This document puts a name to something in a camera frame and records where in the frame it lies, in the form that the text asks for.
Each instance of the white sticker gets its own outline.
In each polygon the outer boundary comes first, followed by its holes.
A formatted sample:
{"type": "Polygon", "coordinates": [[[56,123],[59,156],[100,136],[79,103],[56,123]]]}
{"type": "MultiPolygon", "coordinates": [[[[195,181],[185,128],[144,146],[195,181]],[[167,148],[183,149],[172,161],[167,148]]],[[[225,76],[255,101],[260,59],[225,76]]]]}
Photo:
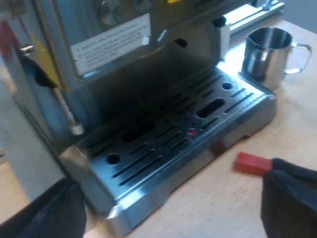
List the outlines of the white sticker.
{"type": "Polygon", "coordinates": [[[140,46],[147,45],[150,36],[150,14],[145,14],[71,46],[78,74],[88,73],[140,46]]]}

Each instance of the slot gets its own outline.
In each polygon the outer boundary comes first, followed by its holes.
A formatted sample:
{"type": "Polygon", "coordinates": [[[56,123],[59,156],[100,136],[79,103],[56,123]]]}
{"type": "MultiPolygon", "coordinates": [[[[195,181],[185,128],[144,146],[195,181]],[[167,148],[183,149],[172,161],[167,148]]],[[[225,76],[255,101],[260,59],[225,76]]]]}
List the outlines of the slot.
{"type": "Polygon", "coordinates": [[[146,147],[146,146],[147,146],[147,142],[143,143],[143,144],[140,145],[138,148],[132,150],[132,151],[129,153],[129,155],[133,155],[133,154],[137,153],[138,151],[142,150],[142,149],[143,149],[144,147],[146,147]]]}
{"type": "Polygon", "coordinates": [[[202,99],[206,98],[207,96],[209,96],[211,93],[214,92],[214,89],[211,89],[210,91],[208,91],[207,93],[205,93],[204,95],[202,95],[202,99]]]}
{"type": "Polygon", "coordinates": [[[92,155],[93,155],[93,156],[97,156],[97,155],[99,155],[100,153],[102,153],[103,151],[106,151],[106,150],[110,149],[112,146],[114,146],[114,143],[111,143],[111,144],[109,144],[109,145],[106,145],[105,147],[101,148],[100,150],[97,150],[97,151],[95,151],[95,152],[92,152],[92,155]]]}
{"type": "Polygon", "coordinates": [[[154,121],[148,121],[145,123],[139,124],[139,126],[132,131],[128,132],[123,136],[124,142],[133,142],[146,134],[147,132],[153,130],[155,128],[156,124],[154,121]]]}
{"type": "Polygon", "coordinates": [[[178,107],[180,107],[181,105],[183,105],[184,103],[186,103],[188,100],[189,100],[189,97],[186,97],[186,98],[180,100],[178,103],[174,104],[174,107],[175,107],[175,108],[178,108],[178,107]]]}
{"type": "Polygon", "coordinates": [[[165,100],[165,103],[170,103],[170,102],[172,102],[172,101],[175,101],[176,99],[178,99],[178,98],[181,97],[182,95],[183,95],[182,92],[177,93],[177,94],[175,94],[175,95],[169,97],[168,99],[166,99],[166,100],[165,100]]]}
{"type": "Polygon", "coordinates": [[[218,120],[220,117],[216,117],[214,119],[212,119],[211,121],[209,121],[208,123],[202,125],[202,130],[205,130],[207,127],[209,127],[211,124],[213,124],[216,120],[218,120]]]}
{"type": "Polygon", "coordinates": [[[152,114],[152,112],[147,111],[147,112],[141,114],[138,118],[134,119],[134,122],[139,122],[139,121],[141,121],[142,119],[147,118],[147,117],[148,117],[149,115],[151,115],[151,114],[152,114]]]}
{"type": "Polygon", "coordinates": [[[149,162],[147,165],[144,165],[142,168],[140,168],[137,172],[135,172],[134,174],[130,175],[129,177],[127,177],[124,181],[122,181],[121,183],[119,183],[119,186],[123,186],[125,185],[127,182],[131,181],[132,179],[134,179],[136,176],[138,176],[139,174],[141,174],[143,171],[147,170],[149,167],[151,167],[152,165],[156,164],[158,161],[160,161],[163,158],[163,156],[157,156],[155,160],[149,162]]]}
{"type": "Polygon", "coordinates": [[[137,163],[139,163],[140,161],[142,161],[143,159],[149,157],[151,154],[153,154],[155,152],[155,149],[150,150],[149,152],[147,152],[146,154],[142,155],[141,157],[139,157],[138,159],[136,159],[135,161],[133,161],[131,164],[127,165],[126,167],[124,167],[123,169],[121,169],[120,171],[118,171],[117,173],[115,173],[112,177],[116,178],[119,175],[123,174],[124,172],[126,172],[128,169],[132,168],[133,166],[135,166],[137,163]]]}
{"type": "Polygon", "coordinates": [[[177,137],[179,137],[182,134],[181,131],[176,132],[175,134],[173,134],[169,139],[167,139],[165,142],[163,142],[162,145],[166,145],[168,143],[170,143],[173,139],[176,139],[177,137]]]}
{"type": "Polygon", "coordinates": [[[211,103],[208,103],[206,106],[201,108],[197,112],[197,116],[200,118],[206,118],[219,108],[221,108],[225,104],[225,101],[222,98],[217,98],[216,100],[212,101],[211,103]]]}
{"type": "Polygon", "coordinates": [[[198,80],[196,83],[190,85],[190,86],[188,87],[188,89],[194,89],[194,88],[196,88],[197,86],[201,85],[201,84],[202,84],[203,82],[205,82],[206,80],[210,79],[210,78],[211,78],[213,75],[215,75],[215,74],[216,74],[216,72],[213,72],[212,74],[210,74],[210,75],[208,75],[208,76],[202,78],[201,80],[198,80]]]}
{"type": "Polygon", "coordinates": [[[216,83],[221,77],[222,77],[222,75],[219,76],[219,77],[217,77],[217,78],[215,78],[215,79],[212,80],[211,82],[205,84],[204,86],[202,86],[201,88],[199,88],[195,93],[196,93],[196,94],[199,94],[200,92],[204,91],[206,88],[208,88],[208,87],[211,86],[212,84],[216,83]]]}
{"type": "Polygon", "coordinates": [[[105,137],[101,138],[100,140],[97,140],[95,143],[87,146],[87,148],[91,149],[91,148],[95,147],[96,145],[108,140],[110,137],[115,136],[117,133],[121,132],[123,129],[125,129],[124,126],[119,128],[119,129],[117,129],[117,130],[115,130],[115,131],[113,131],[113,132],[111,132],[110,134],[106,135],[105,137]]]}
{"type": "Polygon", "coordinates": [[[185,137],[184,139],[182,139],[181,141],[176,143],[174,146],[172,146],[169,149],[169,152],[172,152],[172,151],[176,150],[177,148],[181,147],[182,145],[184,145],[185,143],[188,143],[188,142],[189,142],[189,137],[185,137]]]}
{"type": "Polygon", "coordinates": [[[251,97],[253,95],[253,93],[250,93],[247,97],[241,99],[239,102],[233,104],[230,108],[228,108],[226,111],[224,111],[224,113],[228,113],[230,112],[232,109],[234,109],[236,106],[238,106],[239,104],[243,103],[245,100],[247,100],[249,97],[251,97]]]}
{"type": "Polygon", "coordinates": [[[233,94],[231,96],[231,98],[234,98],[235,96],[237,96],[238,94],[242,93],[244,90],[246,90],[245,88],[241,89],[240,91],[236,92],[235,94],[233,94]]]}
{"type": "Polygon", "coordinates": [[[163,131],[162,133],[158,134],[156,137],[154,137],[154,140],[157,140],[161,137],[163,137],[165,134],[169,133],[171,130],[173,130],[174,128],[177,127],[177,123],[175,123],[174,125],[172,125],[171,127],[169,127],[168,129],[166,129],[165,131],[163,131]]]}
{"type": "Polygon", "coordinates": [[[183,112],[187,111],[188,109],[190,109],[191,107],[195,106],[196,102],[191,103],[190,105],[184,107],[183,109],[179,110],[176,115],[181,115],[183,112]]]}

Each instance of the wooden countertop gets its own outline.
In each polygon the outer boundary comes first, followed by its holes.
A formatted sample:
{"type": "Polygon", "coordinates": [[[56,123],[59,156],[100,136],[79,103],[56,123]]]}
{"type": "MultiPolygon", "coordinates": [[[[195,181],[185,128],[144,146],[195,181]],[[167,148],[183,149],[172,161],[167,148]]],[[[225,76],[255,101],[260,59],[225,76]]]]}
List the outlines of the wooden countertop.
{"type": "MultiPolygon", "coordinates": [[[[317,49],[317,35],[279,20],[270,25],[290,32],[300,43],[317,49]]],[[[233,42],[234,51],[243,53],[243,38],[233,42]]],[[[303,56],[294,51],[291,64],[303,56]]],[[[141,237],[235,237],[264,238],[260,219],[262,179],[232,170],[238,152],[264,157],[280,157],[317,170],[317,51],[304,72],[286,76],[276,90],[278,111],[275,119],[248,139],[244,139],[178,188],[167,202],[133,233],[141,237]]],[[[209,156],[209,151],[201,156],[209,156]]],[[[0,222],[27,205],[28,201],[7,162],[0,166],[0,222]]],[[[85,238],[110,237],[102,222],[85,238]]]]}

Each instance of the drip tray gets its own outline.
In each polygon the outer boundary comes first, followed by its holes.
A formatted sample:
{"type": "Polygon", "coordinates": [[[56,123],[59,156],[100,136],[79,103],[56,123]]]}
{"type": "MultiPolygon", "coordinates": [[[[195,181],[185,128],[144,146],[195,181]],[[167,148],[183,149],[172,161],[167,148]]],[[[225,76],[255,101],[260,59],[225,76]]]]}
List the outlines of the drip tray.
{"type": "Polygon", "coordinates": [[[111,197],[111,207],[123,204],[134,227],[164,203],[166,198],[155,201],[153,191],[163,189],[168,196],[219,153],[267,124],[275,103],[270,91],[214,68],[92,133],[77,147],[88,151],[90,168],[111,197]],[[197,155],[208,148],[214,157],[199,161],[197,155]]]}

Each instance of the machine base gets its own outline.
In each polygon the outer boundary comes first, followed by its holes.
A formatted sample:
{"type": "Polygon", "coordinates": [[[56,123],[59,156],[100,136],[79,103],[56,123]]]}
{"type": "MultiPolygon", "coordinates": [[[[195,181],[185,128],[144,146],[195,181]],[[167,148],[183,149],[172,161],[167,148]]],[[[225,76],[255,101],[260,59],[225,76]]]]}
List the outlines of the machine base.
{"type": "Polygon", "coordinates": [[[276,113],[276,97],[216,67],[95,131],[60,157],[123,236],[189,177],[276,113]],[[211,156],[198,156],[211,148],[211,156]]]}

